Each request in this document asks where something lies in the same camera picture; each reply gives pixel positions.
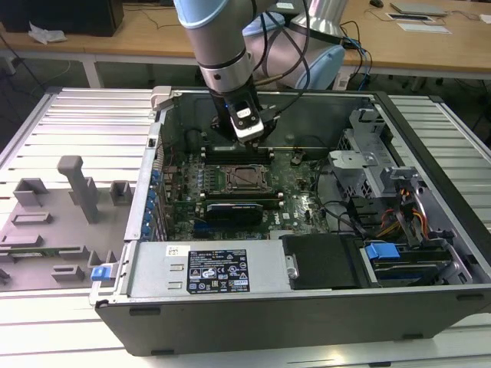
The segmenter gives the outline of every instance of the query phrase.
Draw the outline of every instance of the computer case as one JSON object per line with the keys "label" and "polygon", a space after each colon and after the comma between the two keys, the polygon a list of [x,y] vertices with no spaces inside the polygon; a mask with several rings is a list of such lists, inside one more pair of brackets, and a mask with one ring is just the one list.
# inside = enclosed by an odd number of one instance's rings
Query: computer case
{"label": "computer case", "polygon": [[31,22],[65,33],[112,36],[123,16],[122,0],[0,0],[0,21],[9,32],[26,32]]}

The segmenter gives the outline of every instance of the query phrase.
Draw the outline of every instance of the warning label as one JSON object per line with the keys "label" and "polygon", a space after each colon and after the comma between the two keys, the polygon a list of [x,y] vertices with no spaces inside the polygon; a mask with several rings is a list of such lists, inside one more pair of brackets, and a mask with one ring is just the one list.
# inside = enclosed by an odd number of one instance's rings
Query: warning label
{"label": "warning label", "polygon": [[187,269],[187,291],[190,294],[250,291],[245,249],[190,251]]}

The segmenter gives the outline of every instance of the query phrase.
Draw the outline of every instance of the gray plastic block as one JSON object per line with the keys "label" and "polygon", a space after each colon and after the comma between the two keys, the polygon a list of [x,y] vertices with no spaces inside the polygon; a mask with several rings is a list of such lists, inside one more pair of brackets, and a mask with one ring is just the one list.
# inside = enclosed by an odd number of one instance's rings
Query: gray plastic block
{"label": "gray plastic block", "polygon": [[9,253],[0,253],[0,263],[15,263],[15,258]]}
{"label": "gray plastic block", "polygon": [[51,273],[53,279],[57,282],[63,281],[82,281],[85,278],[85,273],[77,264],[53,266]]}
{"label": "gray plastic block", "polygon": [[10,274],[0,268],[0,278],[10,278]]}
{"label": "gray plastic block", "polygon": [[6,285],[9,278],[10,278],[10,274],[8,274],[7,272],[3,271],[0,268],[0,283]]}
{"label": "gray plastic block", "polygon": [[131,205],[133,193],[130,182],[114,181],[110,185],[110,197],[114,205]]}
{"label": "gray plastic block", "polygon": [[109,251],[106,256],[106,262],[105,263],[116,263],[116,255],[114,255],[113,251]]}
{"label": "gray plastic block", "polygon": [[15,187],[14,196],[22,207],[41,207],[37,194],[47,192],[41,179],[22,179]]}
{"label": "gray plastic block", "polygon": [[84,212],[89,224],[95,224],[98,220],[99,211],[95,198],[87,187],[87,182],[82,174],[84,161],[80,156],[62,156],[58,163],[58,172],[65,175],[74,191],[74,196]]}
{"label": "gray plastic block", "polygon": [[[6,285],[0,283],[0,292],[89,288],[91,269],[87,267],[87,263],[91,251],[96,251],[97,258],[102,262],[109,251],[114,253],[116,259],[120,259],[130,206],[114,206],[110,189],[98,189],[99,221],[97,224],[88,224],[81,208],[73,204],[68,195],[69,190],[71,189],[50,189],[46,194],[37,195],[42,209],[24,208],[20,203],[14,207],[0,230],[0,241],[4,237],[27,235],[40,235],[43,241],[41,246],[24,251],[21,256],[14,252],[9,255],[10,247],[0,248],[0,262],[3,262],[0,268],[15,281]],[[49,212],[51,222],[21,226],[12,223],[15,216],[37,212]],[[45,249],[59,249],[58,255],[56,252],[45,252]],[[85,273],[84,280],[56,282],[51,272],[53,266],[62,264],[78,265]]]}
{"label": "gray plastic block", "polygon": [[49,212],[30,212],[21,215],[16,215],[12,219],[12,224],[15,226],[22,225],[43,225],[49,224],[53,218]]}
{"label": "gray plastic block", "polygon": [[91,255],[89,256],[89,261],[87,262],[87,268],[91,269],[100,265],[102,265],[102,261],[97,255],[97,252],[91,251]]}
{"label": "gray plastic block", "polygon": [[43,238],[40,235],[24,235],[24,236],[5,236],[0,241],[0,247],[10,248],[31,248],[39,247],[43,242]]}
{"label": "gray plastic block", "polygon": [[89,259],[91,253],[84,245],[80,247],[77,251],[59,251],[58,253],[65,261],[70,261],[72,259]]}
{"label": "gray plastic block", "polygon": [[[99,192],[97,191],[97,187],[95,186],[95,181],[92,178],[85,178],[85,182],[87,183],[87,188],[89,189],[89,194],[94,198],[94,201],[97,203],[99,201]],[[69,191],[71,200],[74,205],[79,205],[77,197],[75,197],[75,193],[73,190]]]}

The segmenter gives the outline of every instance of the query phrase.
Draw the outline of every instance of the table leg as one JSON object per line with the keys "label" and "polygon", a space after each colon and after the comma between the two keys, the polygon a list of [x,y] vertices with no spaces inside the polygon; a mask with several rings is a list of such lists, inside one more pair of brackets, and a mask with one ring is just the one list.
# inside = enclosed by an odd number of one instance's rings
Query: table leg
{"label": "table leg", "polygon": [[418,92],[418,90],[423,86],[423,83],[427,80],[426,77],[416,77],[411,86],[411,92]]}
{"label": "table leg", "polygon": [[15,67],[12,65],[12,59],[9,56],[0,57],[0,69],[4,69],[7,75],[15,74]]}
{"label": "table leg", "polygon": [[155,70],[153,69],[153,64],[145,64],[147,68],[148,84],[153,87],[155,84]]}
{"label": "table leg", "polygon": [[341,68],[334,79],[334,85],[332,86],[332,90],[346,90],[348,88],[348,82],[351,77],[351,71],[348,69]]}
{"label": "table leg", "polygon": [[90,88],[104,88],[104,82],[97,72],[97,66],[94,61],[82,61],[84,65],[85,75],[89,81]]}

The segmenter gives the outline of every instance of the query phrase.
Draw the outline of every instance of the motherboard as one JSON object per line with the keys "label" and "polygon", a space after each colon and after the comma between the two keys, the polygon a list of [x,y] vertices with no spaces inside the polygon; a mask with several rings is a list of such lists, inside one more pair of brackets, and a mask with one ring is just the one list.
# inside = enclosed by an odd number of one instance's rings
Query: motherboard
{"label": "motherboard", "polygon": [[189,154],[164,168],[168,239],[259,240],[328,232],[315,195],[318,160],[293,151],[270,162],[218,164]]}

